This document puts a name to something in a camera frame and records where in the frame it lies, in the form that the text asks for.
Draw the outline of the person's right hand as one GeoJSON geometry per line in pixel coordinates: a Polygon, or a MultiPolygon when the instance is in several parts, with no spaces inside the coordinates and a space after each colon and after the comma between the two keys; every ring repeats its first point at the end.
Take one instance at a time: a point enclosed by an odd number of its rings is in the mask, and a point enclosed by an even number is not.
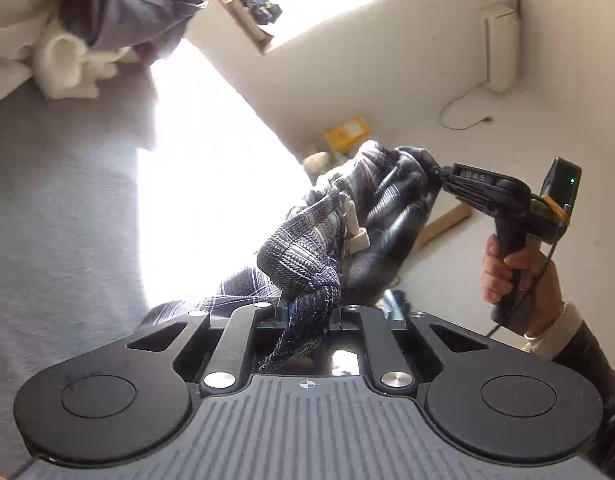
{"type": "Polygon", "coordinates": [[[545,333],[562,314],[562,299],[555,264],[541,252],[542,242],[530,236],[519,252],[503,258],[501,244],[492,234],[485,243],[482,258],[482,298],[498,304],[513,292],[513,272],[520,272],[518,292],[529,307],[529,321],[524,335],[530,338],[545,333]]]}

